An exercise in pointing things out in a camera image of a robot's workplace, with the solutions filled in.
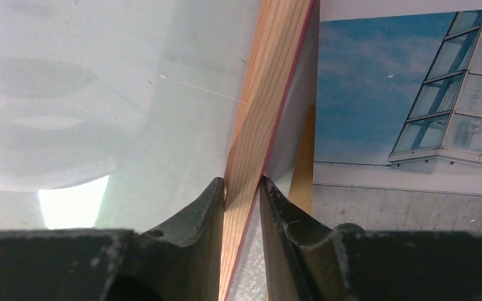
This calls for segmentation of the building and sky photo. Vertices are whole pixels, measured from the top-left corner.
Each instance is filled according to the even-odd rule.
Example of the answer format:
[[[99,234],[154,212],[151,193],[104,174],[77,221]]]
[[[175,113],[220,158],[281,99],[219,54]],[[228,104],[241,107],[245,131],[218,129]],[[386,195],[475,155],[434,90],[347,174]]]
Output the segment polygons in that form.
[[[482,233],[482,1],[321,1],[313,211]]]

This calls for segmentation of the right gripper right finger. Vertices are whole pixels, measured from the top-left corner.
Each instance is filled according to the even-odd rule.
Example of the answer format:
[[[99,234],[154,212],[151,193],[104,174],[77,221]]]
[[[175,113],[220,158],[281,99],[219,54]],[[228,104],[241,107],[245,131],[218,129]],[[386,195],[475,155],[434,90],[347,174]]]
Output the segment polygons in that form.
[[[482,300],[482,235],[334,230],[259,183],[270,300]]]

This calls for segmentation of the orange wooden picture frame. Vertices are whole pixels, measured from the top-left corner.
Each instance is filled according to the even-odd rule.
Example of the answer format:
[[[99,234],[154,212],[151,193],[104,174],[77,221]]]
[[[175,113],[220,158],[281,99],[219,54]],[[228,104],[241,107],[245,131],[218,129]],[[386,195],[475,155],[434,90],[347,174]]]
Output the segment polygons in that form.
[[[225,168],[218,299],[226,300],[314,1],[261,1]]]

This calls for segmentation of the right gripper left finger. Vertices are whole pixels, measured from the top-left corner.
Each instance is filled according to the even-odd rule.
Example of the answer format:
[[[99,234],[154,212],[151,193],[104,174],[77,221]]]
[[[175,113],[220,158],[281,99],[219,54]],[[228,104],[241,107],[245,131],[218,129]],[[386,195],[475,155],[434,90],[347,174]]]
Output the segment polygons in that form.
[[[216,300],[224,180],[143,233],[0,231],[0,300]]]

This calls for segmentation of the brown backing board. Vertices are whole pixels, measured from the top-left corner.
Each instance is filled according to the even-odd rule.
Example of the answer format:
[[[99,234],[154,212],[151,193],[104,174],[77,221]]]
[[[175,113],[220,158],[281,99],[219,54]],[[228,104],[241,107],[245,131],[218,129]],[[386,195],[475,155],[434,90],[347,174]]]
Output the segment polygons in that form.
[[[314,138],[316,106],[310,105],[297,150],[288,199],[308,214],[313,206]]]

